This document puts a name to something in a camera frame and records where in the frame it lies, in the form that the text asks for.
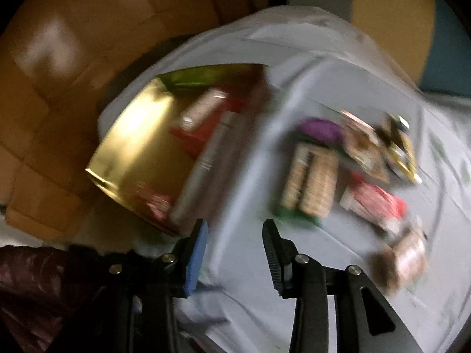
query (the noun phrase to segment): metal screw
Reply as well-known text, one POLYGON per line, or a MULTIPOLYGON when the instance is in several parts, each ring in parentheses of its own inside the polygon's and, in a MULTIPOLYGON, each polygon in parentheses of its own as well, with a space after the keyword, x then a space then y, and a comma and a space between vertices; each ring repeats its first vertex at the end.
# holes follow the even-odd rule
POLYGON ((163 254, 160 258, 164 263, 173 263, 177 259, 174 254, 163 254))
POLYGON ((119 275, 122 272, 122 265, 121 264, 113 264, 110 267, 109 271, 112 275, 119 275))
POLYGON ((298 264, 306 264, 309 261, 309 257, 307 257, 305 254, 297 254, 294 260, 298 264))
POLYGON ((352 275, 358 276, 361 273, 361 268, 358 265, 349 266, 349 272, 352 275))

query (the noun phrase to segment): open box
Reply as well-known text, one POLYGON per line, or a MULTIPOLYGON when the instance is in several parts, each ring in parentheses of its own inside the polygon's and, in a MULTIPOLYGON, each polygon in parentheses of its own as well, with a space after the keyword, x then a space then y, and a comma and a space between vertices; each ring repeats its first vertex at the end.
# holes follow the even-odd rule
POLYGON ((156 76, 117 118, 86 171, 110 198, 155 227, 187 234, 195 218, 207 218, 217 208, 268 99, 263 65, 211 65, 156 76), (182 112, 212 86, 243 105, 213 113, 204 137, 178 137, 174 128, 182 112), (142 186, 170 198, 173 207, 165 219, 157 219, 142 199, 142 186))

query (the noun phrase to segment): triangular cutout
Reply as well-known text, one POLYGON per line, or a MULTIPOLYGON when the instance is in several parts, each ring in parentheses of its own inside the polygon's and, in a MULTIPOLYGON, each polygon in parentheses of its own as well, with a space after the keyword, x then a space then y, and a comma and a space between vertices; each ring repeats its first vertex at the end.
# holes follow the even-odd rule
POLYGON ((361 289, 361 297, 363 298, 370 334, 377 336, 383 333, 394 332, 394 329, 396 329, 394 322, 392 322, 378 300, 374 298, 373 293, 364 287, 361 289))

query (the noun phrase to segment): white cloth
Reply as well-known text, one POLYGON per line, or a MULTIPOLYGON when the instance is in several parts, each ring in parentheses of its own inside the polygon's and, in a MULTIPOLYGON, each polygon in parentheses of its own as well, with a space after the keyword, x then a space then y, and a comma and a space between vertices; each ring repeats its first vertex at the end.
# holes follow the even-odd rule
MULTIPOLYGON (((260 116, 224 209, 211 224, 200 280, 220 289, 179 301, 182 317, 227 319, 205 337, 228 353, 288 351, 294 301, 273 289, 261 227, 273 218, 289 168, 290 133, 306 116, 331 115, 329 108, 370 123, 379 123, 387 111, 409 121, 424 180, 390 191, 422 218, 429 236, 428 272, 388 300, 424 353, 444 352, 471 312, 471 153, 453 121, 423 100, 390 58, 347 22, 318 8, 277 7, 202 34, 130 84, 100 116, 101 135, 155 75, 239 62, 268 66, 274 100, 260 116)), ((322 229, 302 220, 276 222, 300 252, 338 269, 357 264, 371 274, 370 258, 382 248, 374 229, 338 204, 322 229)), ((331 309, 330 352, 335 352, 333 317, 331 309)))

